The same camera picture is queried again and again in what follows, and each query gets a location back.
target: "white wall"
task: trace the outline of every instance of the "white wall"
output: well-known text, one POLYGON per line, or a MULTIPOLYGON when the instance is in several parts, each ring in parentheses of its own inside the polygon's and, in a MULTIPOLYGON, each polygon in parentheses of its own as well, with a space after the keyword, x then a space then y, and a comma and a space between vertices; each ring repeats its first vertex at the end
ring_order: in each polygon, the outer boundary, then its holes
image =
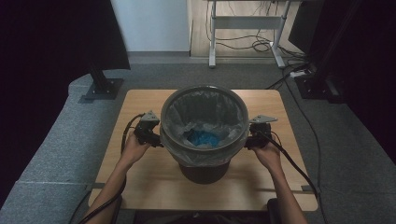
POLYGON ((127 51, 189 51, 190 0, 111 0, 127 51))

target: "metal frame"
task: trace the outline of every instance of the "metal frame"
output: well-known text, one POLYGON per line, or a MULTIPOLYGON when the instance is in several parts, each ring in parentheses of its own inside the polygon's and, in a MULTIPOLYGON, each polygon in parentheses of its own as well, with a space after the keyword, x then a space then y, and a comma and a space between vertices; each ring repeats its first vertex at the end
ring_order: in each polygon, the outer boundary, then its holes
POLYGON ((209 67, 216 67, 216 29, 266 29, 276 30, 276 37, 274 42, 271 42, 271 50, 276 59, 277 66, 284 68, 285 63, 282 60, 279 52, 279 40, 285 26, 286 18, 290 8, 290 1, 286 1, 285 8, 280 17, 238 17, 238 16, 216 16, 216 3, 213 0, 212 6, 212 31, 210 47, 209 47, 209 67))

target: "metal stand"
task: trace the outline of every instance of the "metal stand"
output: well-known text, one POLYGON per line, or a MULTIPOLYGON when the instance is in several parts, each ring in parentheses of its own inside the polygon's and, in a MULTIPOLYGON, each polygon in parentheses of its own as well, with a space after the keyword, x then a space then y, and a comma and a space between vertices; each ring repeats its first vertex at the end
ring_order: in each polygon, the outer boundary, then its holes
POLYGON ((90 63, 90 73, 93 83, 90 86, 87 94, 82 95, 79 99, 79 104, 91 104, 94 100, 114 100, 119 93, 122 85, 122 78, 106 78, 102 70, 90 63))
POLYGON ((281 17, 268 16, 268 17, 256 17, 256 16, 216 16, 216 2, 213 0, 212 6, 212 36, 209 47, 209 67, 216 67, 216 30, 217 29, 262 29, 262 30, 276 30, 276 37, 274 42, 271 42, 271 50, 276 59, 277 66, 284 68, 285 63, 282 60, 279 52, 279 40, 282 35, 283 28, 285 26, 286 18, 290 8, 290 1, 286 1, 285 8, 281 17))

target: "trash can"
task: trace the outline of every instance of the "trash can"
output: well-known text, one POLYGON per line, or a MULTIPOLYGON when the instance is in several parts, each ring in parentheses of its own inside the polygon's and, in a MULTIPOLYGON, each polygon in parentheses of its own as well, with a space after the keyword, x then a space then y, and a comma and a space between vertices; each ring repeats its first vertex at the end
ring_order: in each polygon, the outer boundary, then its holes
POLYGON ((160 137, 189 180, 209 184, 227 172, 248 138, 248 110, 233 91, 198 85, 174 92, 161 113, 160 137))

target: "cable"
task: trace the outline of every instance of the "cable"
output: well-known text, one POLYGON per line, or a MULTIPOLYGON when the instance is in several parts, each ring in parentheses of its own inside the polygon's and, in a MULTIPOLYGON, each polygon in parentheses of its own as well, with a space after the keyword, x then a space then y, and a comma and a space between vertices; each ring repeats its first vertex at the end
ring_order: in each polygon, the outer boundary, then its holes
MULTIPOLYGON (((282 76, 285 76, 285 75, 284 75, 285 69, 282 70, 282 76)), ((316 142, 317 142, 317 147, 318 147, 318 189, 319 189, 319 191, 320 191, 320 193, 318 194, 318 202, 319 202, 319 206, 320 206, 320 211, 321 211, 321 213, 322 213, 322 215, 323 215, 324 222, 325 222, 325 223, 329 223, 328 220, 327 220, 327 218, 326 218, 326 214, 325 214, 325 212, 324 212, 324 210, 323 210, 323 204, 322 204, 322 199, 321 199, 321 195, 320 195, 320 194, 321 194, 321 147, 320 147, 320 143, 319 143, 319 140, 318 140, 318 135, 317 135, 317 132, 315 131, 315 129, 314 129, 314 127, 313 127, 311 121, 309 120, 308 116, 307 116, 307 115, 305 114, 305 112, 301 109, 300 104, 297 102, 297 99, 295 98, 293 92, 291 91, 288 82, 285 81, 285 83, 286 83, 286 86, 288 87, 288 90, 289 90, 289 92, 290 92, 290 94, 291 94, 291 96, 292 96, 294 102, 297 104, 298 109, 300 110, 300 112, 301 112, 302 115, 304 116, 305 120, 306 120, 307 123, 309 124, 309 127, 311 128, 312 133, 314 134, 315 140, 316 140, 316 142)))
MULTIPOLYGON (((278 4, 279 4, 279 2, 277 1, 277 2, 276 2, 276 12, 275 12, 275 14, 277 14, 278 4)), ((267 8, 267 11, 266 11, 266 15, 267 15, 267 16, 268 16, 268 14, 269 14, 269 10, 270 10, 270 8, 271 8, 271 5, 272 5, 272 3, 270 2, 270 5, 269 5, 269 7, 267 8)), ((256 10, 254 11, 253 15, 256 13, 256 11, 257 11, 260 7, 263 9, 264 5, 263 5, 263 4, 260 4, 259 7, 256 8, 256 10)), ((210 37, 209 37, 208 29, 207 29, 207 14, 208 14, 208 12, 209 12, 209 1, 207 1, 207 3, 206 3, 205 32, 206 32, 206 38, 207 38, 209 41, 211 41, 211 39, 210 39, 210 37)), ((236 47, 232 47, 232 46, 230 46, 230 45, 226 45, 226 44, 224 44, 224 43, 216 43, 216 44, 217 44, 217 45, 222 45, 222 46, 224 46, 224 47, 226 47, 226 48, 229 48, 229 49, 254 49, 256 52, 266 52, 266 51, 268 51, 268 50, 271 49, 271 45, 270 45, 270 42, 271 42, 271 41, 270 41, 269 39, 267 39, 267 38, 264 38, 264 37, 262 37, 262 36, 259 36, 260 32, 261 32, 261 29, 258 31, 258 33, 257 33, 256 35, 245 35, 245 36, 234 37, 234 38, 216 38, 216 40, 230 41, 230 40, 237 40, 237 39, 255 37, 255 38, 256 38, 256 41, 254 41, 254 42, 251 44, 251 46, 249 46, 249 47, 236 48, 236 47), (265 49, 258 49, 258 46, 264 46, 265 49)), ((289 54, 291 57, 294 57, 294 58, 296 58, 296 59, 302 59, 302 60, 306 59, 306 56, 305 56, 304 54, 302 54, 302 53, 293 52, 293 51, 291 51, 291 50, 287 50, 287 49, 285 49, 285 48, 282 48, 282 47, 279 46, 279 45, 278 45, 278 47, 280 48, 280 50, 281 50, 284 54, 289 54)))
POLYGON ((81 201, 79 201, 79 203, 78 203, 78 205, 77 205, 75 211, 73 212, 73 215, 70 217, 69 224, 72 223, 72 221, 73 221, 73 219, 74 219, 74 217, 75 217, 75 215, 76 215, 78 209, 79 209, 79 208, 81 207, 81 205, 82 205, 82 202, 85 201, 85 199, 88 197, 88 195, 90 195, 90 193, 91 193, 91 191, 88 191, 88 192, 84 195, 84 197, 81 199, 81 201))
MULTIPOLYGON (((296 70, 299 70, 299 69, 301 69, 301 68, 304 68, 305 66, 306 66, 306 63, 289 64, 289 65, 287 65, 287 66, 285 67, 285 69, 288 68, 288 67, 292 67, 292 68, 293 68, 292 71, 296 71, 296 70)), ((265 88, 265 90, 279 90, 279 88, 283 85, 283 82, 284 82, 289 76, 290 76, 290 73, 287 73, 286 75, 283 75, 283 73, 282 73, 282 78, 281 78, 280 80, 276 81, 276 82, 275 82, 274 84, 272 84, 271 86, 265 88)))
MULTIPOLYGON (((121 142, 121 149, 120 149, 120 153, 122 154, 122 151, 125 149, 125 141, 126 141, 126 135, 129 131, 129 129, 131 129, 132 123, 137 119, 137 118, 141 118, 143 117, 144 114, 138 114, 136 115, 134 118, 132 118, 128 124, 125 127, 125 130, 123 132, 122 135, 122 142, 121 142)), ((107 208, 108 206, 110 206, 112 203, 114 203, 122 194, 122 192, 124 191, 126 186, 126 176, 124 178, 124 181, 122 182, 122 186, 119 189, 119 191, 116 193, 116 195, 114 195, 110 200, 108 200, 107 202, 105 202, 104 204, 100 205, 99 207, 97 207, 95 210, 93 210, 91 213, 89 213, 87 216, 85 216, 79 223, 87 223, 91 218, 95 217, 97 214, 99 214, 100 212, 102 212, 105 208, 107 208)))
POLYGON ((278 144, 274 139, 267 137, 263 132, 255 130, 256 133, 261 134, 264 138, 266 138, 268 141, 270 141, 272 144, 274 144, 274 146, 276 146, 280 152, 282 152, 283 155, 285 155, 286 159, 288 159, 288 161, 290 162, 290 164, 294 167, 294 169, 297 170, 298 173, 300 173, 300 175, 303 176, 303 178, 306 180, 306 182, 308 182, 309 186, 311 187, 311 189, 314 191, 315 197, 318 198, 318 192, 317 189, 315 188, 314 184, 312 183, 311 179, 308 177, 308 175, 306 175, 304 173, 304 171, 302 169, 300 169, 300 167, 294 162, 294 160, 291 158, 291 156, 289 155, 289 153, 286 151, 285 148, 283 148, 280 144, 278 144))
POLYGON ((275 132, 271 132, 271 133, 273 133, 273 134, 276 136, 277 141, 279 141, 279 144, 282 146, 282 142, 280 141, 280 138, 279 138, 279 136, 277 135, 277 133, 275 133, 275 132))

